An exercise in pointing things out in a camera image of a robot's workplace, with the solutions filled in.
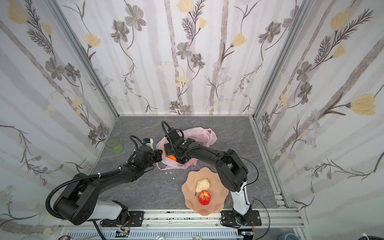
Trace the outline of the pink plastic bag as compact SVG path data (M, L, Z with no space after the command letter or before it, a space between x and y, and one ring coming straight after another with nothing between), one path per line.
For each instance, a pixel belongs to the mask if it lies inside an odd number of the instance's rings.
M203 129L201 127L188 129L183 131L183 133L186 138L191 138L205 147L212 146L218 139L215 132L212 129ZM168 171L173 169L186 170L190 166L195 166L197 164L198 159L194 159L194 158L188 160L185 164L179 163L172 158L168 158L165 155L165 147L164 147L164 145L167 144L168 142L169 141L166 139L166 137L164 137L156 145L156 148L158 150L163 151L161 164L165 165L164 168L161 168L159 166L159 163L156 163L156 166L159 170L161 171Z

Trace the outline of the red fake strawberry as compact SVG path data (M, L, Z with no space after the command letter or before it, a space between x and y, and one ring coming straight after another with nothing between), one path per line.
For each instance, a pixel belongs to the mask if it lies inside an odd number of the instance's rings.
M202 206L208 205L211 201L211 194L206 190L201 191L198 196L198 201Z

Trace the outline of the peach scalloped plate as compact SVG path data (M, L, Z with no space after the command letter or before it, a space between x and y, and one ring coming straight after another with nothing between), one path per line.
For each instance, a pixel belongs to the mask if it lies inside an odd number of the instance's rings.
M182 192L186 206L201 216L223 210L225 199L229 194L219 175L208 168L190 172L182 185Z

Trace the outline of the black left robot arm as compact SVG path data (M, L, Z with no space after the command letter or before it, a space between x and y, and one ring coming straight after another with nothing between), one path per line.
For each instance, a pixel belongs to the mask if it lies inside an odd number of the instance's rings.
M78 226L84 222L105 220L108 226L125 225L130 219L128 207L118 201L103 202L99 195L114 187L138 180L155 163L162 160L162 150L146 143L136 146L127 163L118 169L94 175L77 174L72 180L54 188L45 207L55 218Z

